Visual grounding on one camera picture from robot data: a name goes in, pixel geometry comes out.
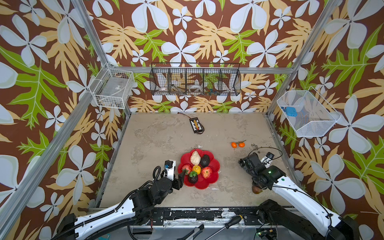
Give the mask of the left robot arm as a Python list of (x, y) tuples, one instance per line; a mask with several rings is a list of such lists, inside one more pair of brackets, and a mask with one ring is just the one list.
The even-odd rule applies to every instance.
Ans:
[(53, 240), (95, 240), (121, 227), (141, 225), (151, 218), (152, 210), (163, 202), (173, 190), (184, 185), (186, 171), (170, 180), (167, 176), (145, 182), (129, 192), (118, 204), (94, 214), (76, 217), (66, 216)]

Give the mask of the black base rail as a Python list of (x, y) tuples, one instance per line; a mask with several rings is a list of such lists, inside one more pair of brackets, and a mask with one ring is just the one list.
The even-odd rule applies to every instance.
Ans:
[(147, 222), (148, 226), (165, 226), (168, 222), (187, 220), (188, 222), (208, 222), (210, 224), (226, 222), (241, 215), (241, 224), (260, 225), (258, 207), (201, 207), (201, 208), (154, 208)]

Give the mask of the aluminium frame post back left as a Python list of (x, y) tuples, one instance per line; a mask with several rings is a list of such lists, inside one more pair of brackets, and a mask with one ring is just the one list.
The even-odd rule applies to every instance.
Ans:
[[(96, 29), (95, 29), (92, 21), (89, 19), (89, 15), (87, 13), (85, 4), (83, 3), (83, 1), (72, 1), (72, 3), (75, 7), (75, 10), (78, 11), (78, 13), (80, 15), (80, 19), (83, 22), (83, 25), (85, 27), (85, 30), (86, 30), (86, 33), (87, 33), (88, 38), (90, 40), (90, 43), (94, 47), (95, 53), (97, 54), (97, 57), (99, 57), (100, 63), (102, 64), (101, 70), (105, 69), (105, 68), (108, 68), (108, 69), (109, 68), (115, 68), (107, 60), (106, 53), (103, 49), (103, 46), (101, 44), (99, 37), (97, 36)], [(126, 108), (123, 110), (125, 111), (127, 118), (130, 118), (131, 117), (131, 111), (129, 110), (128, 104), (126, 104)]]

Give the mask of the red apple with leaf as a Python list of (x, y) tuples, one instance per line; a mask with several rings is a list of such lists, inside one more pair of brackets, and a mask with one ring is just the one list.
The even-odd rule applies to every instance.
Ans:
[(187, 175), (189, 175), (193, 171), (193, 167), (189, 164), (183, 165), (182, 166), (182, 172)]

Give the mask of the grey pliers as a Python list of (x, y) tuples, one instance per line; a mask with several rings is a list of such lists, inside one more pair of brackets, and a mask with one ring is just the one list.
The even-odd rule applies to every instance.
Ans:
[(203, 232), (205, 225), (202, 224), (199, 227), (194, 228), (191, 232), (189, 232), (184, 237), (178, 238), (177, 240), (194, 240), (199, 234)]

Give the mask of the red flower-shaped fruit bowl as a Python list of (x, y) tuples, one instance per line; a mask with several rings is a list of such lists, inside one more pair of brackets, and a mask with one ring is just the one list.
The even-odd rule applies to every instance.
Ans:
[(216, 160), (216, 159), (214, 158), (214, 155), (213, 155), (211, 152), (209, 152), (209, 151), (202, 151), (202, 150), (200, 150), (200, 149), (193, 149), (192, 151), (190, 151), (189, 153), (184, 154), (184, 155), (181, 157), (181, 162), (180, 162), (180, 164), (179, 164), (179, 166), (178, 166), (178, 173), (179, 173), (179, 174), (182, 172), (182, 166), (183, 166), (183, 165), (189, 164), (189, 165), (191, 165), (192, 167), (194, 166), (194, 165), (190, 162), (190, 157), (191, 157), (191, 155), (192, 155), (192, 153), (193, 153), (194, 151), (198, 151), (201, 157), (202, 157), (203, 155), (208, 155), (208, 156), (210, 156), (211, 162), (210, 162), (210, 164), (209, 164), (208, 167), (210, 167), (210, 168), (213, 170), (213, 172), (212, 172), (212, 175), (210, 176), (210, 178), (208, 178), (208, 179), (204, 179), (204, 178), (201, 176), (201, 174), (200, 174), (200, 175), (199, 175), (199, 180), (198, 180), (198, 182), (197, 182), (196, 184), (194, 184), (194, 185), (192, 185), (192, 184), (188, 181), (188, 175), (187, 175), (187, 176), (185, 176), (184, 184), (185, 184), (186, 186), (189, 186), (189, 187), (195, 187), (195, 188), (197, 188), (197, 189), (199, 189), (199, 190), (204, 190), (204, 189), (208, 188), (209, 185), (214, 184), (214, 183), (216, 183), (216, 182), (218, 181), (218, 179), (219, 179), (219, 170), (220, 170), (220, 167), (221, 167), (221, 166), (220, 166), (219, 161)]

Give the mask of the aluminium frame post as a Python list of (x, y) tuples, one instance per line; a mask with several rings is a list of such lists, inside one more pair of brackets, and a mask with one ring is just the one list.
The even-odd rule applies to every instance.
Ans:
[(277, 107), (278, 99), (286, 92), (290, 83), (295, 79), (295, 75), (299, 72), (299, 67), (303, 65), (306, 55), (311, 51), (313, 45), (320, 36), (320, 33), (324, 29), (328, 20), (331, 18), (335, 9), (341, 4), (342, 1), (328, 1), (327, 5), (324, 7), (322, 13), (320, 14), (318, 20), (316, 21), (314, 27), (312, 28), (308, 39), (303, 45), (301, 52), (299, 53), (297, 60), (293, 63), (291, 72), (288, 74), (285, 80), (283, 81), (281, 87), (273, 98), (270, 107), (266, 113), (267, 116), (271, 115), (275, 108)]
[[(101, 44), (99, 37), (97, 36), (96, 29), (95, 29), (92, 21), (89, 19), (89, 15), (87, 13), (85, 4), (83, 3), (83, 1), (72, 1), (72, 3), (75, 7), (75, 10), (78, 11), (78, 13), (80, 15), (80, 19), (83, 22), (83, 25), (85, 27), (85, 30), (86, 30), (86, 33), (87, 33), (88, 38), (90, 40), (90, 43), (94, 47), (95, 53), (97, 54), (97, 57), (99, 57), (100, 63), (102, 64), (101, 70), (105, 69), (105, 68), (108, 68), (108, 69), (109, 68), (115, 68), (107, 60), (106, 53), (103, 49), (103, 46)], [(128, 104), (126, 104), (126, 108), (123, 110), (125, 111), (127, 118), (130, 118), (131, 117), (131, 111), (129, 110)]]

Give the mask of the aluminium frame post back right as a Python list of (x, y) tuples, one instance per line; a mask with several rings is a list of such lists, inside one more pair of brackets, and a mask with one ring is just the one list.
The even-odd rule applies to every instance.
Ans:
[(320, 36), (320, 33), (324, 29), (328, 20), (331, 18), (335, 9), (341, 4), (342, 1), (328, 1), (327, 5), (324, 7), (322, 13), (320, 14), (318, 20), (316, 21), (314, 27), (312, 28), (308, 39), (303, 45), (301, 52), (299, 53), (297, 60), (293, 63), (291, 72), (288, 74), (285, 80), (283, 81), (281, 87), (273, 98), (270, 107), (266, 113), (267, 116), (271, 115), (275, 108), (277, 107), (278, 99), (286, 92), (290, 83), (295, 79), (295, 75), (299, 72), (299, 67), (303, 65), (306, 55), (311, 51), (313, 45)]

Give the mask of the blue object in basket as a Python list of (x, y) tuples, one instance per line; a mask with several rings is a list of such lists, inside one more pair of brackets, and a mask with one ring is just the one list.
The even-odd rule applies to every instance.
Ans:
[(285, 107), (284, 112), (288, 117), (297, 117), (298, 113), (297, 110), (294, 107)]

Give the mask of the brown round fruit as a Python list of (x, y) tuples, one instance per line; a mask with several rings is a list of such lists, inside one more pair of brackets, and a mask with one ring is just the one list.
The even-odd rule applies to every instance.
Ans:
[(261, 192), (263, 191), (262, 188), (260, 188), (259, 186), (256, 186), (256, 185), (253, 185), (252, 186), (252, 192), (256, 195), (260, 194)]

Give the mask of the dark avocado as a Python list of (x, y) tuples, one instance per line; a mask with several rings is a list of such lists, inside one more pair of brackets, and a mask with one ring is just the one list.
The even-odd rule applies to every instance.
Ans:
[(210, 162), (211, 162), (210, 156), (208, 156), (208, 155), (203, 155), (203, 156), (201, 157), (201, 160), (200, 160), (200, 166), (201, 166), (202, 168), (206, 168), (206, 167), (209, 166)]

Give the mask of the yellow wrinkled pear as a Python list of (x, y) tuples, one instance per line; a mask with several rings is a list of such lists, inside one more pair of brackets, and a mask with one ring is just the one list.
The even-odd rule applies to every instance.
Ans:
[(194, 165), (193, 166), (193, 171), (196, 172), (198, 175), (201, 174), (201, 167), (199, 165)]

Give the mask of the black-handled screwdriver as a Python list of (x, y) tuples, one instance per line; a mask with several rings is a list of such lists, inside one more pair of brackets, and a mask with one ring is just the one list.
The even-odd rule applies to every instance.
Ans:
[(233, 218), (232, 218), (229, 222), (227, 222), (221, 229), (219, 229), (218, 231), (216, 231), (215, 233), (213, 233), (212, 235), (210, 235), (208, 238), (206, 238), (206, 240), (210, 240), (211, 238), (213, 238), (214, 236), (216, 236), (217, 234), (219, 234), (219, 233), (222, 232), (223, 230), (225, 230), (225, 229), (229, 229), (229, 228), (232, 227), (233, 225), (238, 224), (242, 219), (243, 219), (243, 216), (241, 216), (241, 215), (237, 215), (237, 216), (233, 217)]

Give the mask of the dark purple mangosteen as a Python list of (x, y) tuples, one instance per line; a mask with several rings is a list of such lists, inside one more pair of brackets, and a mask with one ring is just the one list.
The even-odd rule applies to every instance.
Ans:
[(188, 181), (194, 185), (198, 182), (199, 180), (199, 175), (197, 172), (195, 171), (191, 171), (190, 174), (188, 175)]

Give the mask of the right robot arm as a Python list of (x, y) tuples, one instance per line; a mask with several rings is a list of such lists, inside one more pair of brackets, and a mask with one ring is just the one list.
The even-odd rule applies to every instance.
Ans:
[(301, 190), (281, 169), (271, 165), (273, 154), (259, 159), (256, 153), (238, 161), (252, 177), (253, 188), (271, 190), (288, 201), (301, 215), (298, 216), (272, 200), (259, 205), (261, 224), (277, 224), (287, 228), (304, 240), (358, 240), (358, 223), (350, 217), (341, 217), (318, 203)]

